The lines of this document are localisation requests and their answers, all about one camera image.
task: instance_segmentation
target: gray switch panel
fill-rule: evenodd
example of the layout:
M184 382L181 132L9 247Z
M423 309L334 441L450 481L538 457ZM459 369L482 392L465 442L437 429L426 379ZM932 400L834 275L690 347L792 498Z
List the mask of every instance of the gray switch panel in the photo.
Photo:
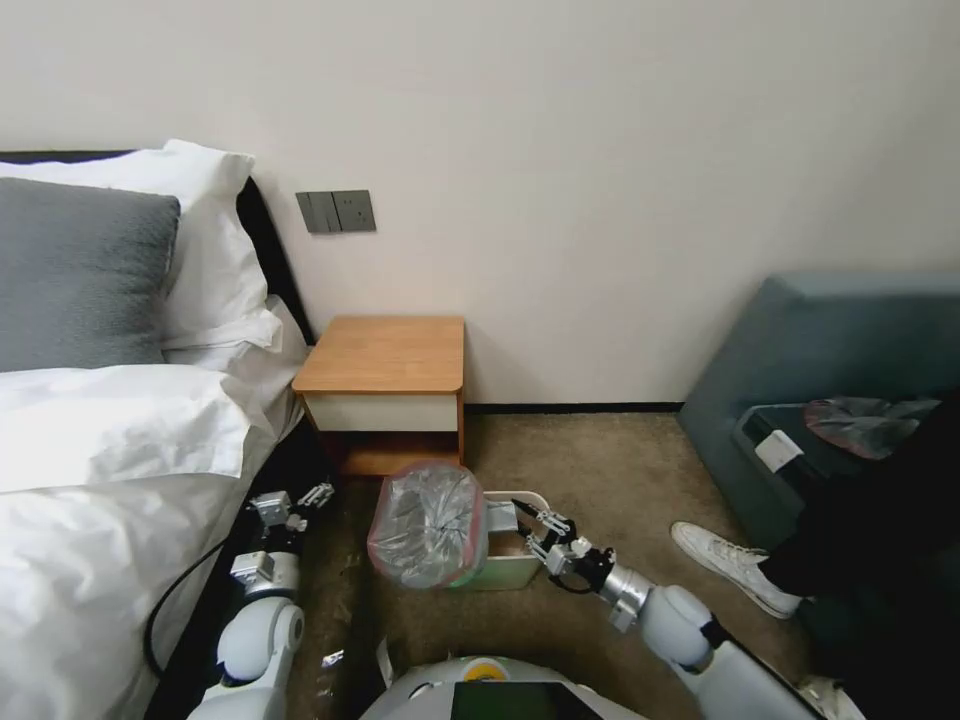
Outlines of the gray switch panel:
M337 190L333 193L333 202L337 206L342 232L373 232L377 229L369 190Z
M297 193L297 204L303 213L303 222L307 232L312 235L340 232L340 219L333 202L333 193L308 192Z
M297 193L297 204L312 235L377 229L367 190Z

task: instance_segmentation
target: beige carpet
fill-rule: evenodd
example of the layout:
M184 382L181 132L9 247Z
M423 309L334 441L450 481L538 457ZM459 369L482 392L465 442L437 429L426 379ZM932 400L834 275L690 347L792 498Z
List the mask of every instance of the beige carpet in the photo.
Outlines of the beige carpet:
M619 562L693 591L788 680L803 675L800 629L766 615L673 545L669 528L678 519L742 540L673 416L480 416L468 418L467 444L484 489L539 492L596 544L615 547ZM599 599L563 593L543 573L524 590L471 594L416 593L373 575L363 540L377 485L346 485L311 536L301 600L308 629L289 686L291 720L357 717L381 689L373 648L383 636L401 671L449 655L504 655L555 668L651 720L698 717L640 639L607 624ZM341 648L343 659L324 668Z

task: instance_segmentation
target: robot screen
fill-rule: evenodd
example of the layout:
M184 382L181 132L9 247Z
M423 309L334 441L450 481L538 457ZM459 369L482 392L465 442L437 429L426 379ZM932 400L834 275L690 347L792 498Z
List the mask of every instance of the robot screen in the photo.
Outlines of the robot screen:
M460 682L451 720L602 720L561 683Z

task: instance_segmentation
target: white sneaker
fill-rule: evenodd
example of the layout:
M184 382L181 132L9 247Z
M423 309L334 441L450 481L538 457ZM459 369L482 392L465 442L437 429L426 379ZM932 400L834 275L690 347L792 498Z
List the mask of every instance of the white sneaker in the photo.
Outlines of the white sneaker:
M827 720L867 720L850 696L832 678L811 675L797 692Z
M767 557L762 550L750 550L734 545L692 523L675 522L670 528L670 535L687 555L707 570L736 583L747 597L775 618L785 620L793 615L803 599L783 592L767 580L757 568L757 563Z

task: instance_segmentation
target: white trash can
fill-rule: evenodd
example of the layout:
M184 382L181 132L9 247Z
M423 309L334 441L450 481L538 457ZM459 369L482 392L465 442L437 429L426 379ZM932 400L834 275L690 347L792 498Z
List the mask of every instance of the white trash can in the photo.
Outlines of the white trash can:
M494 490L483 493L488 502L522 500L539 510L549 510L550 506L538 493L528 490ZM533 518L522 515L526 524L537 535L543 534L543 526ZM489 536L487 562L476 576L454 590L520 590L525 588L537 574L541 563L530 554L526 540L515 532L495 532Z

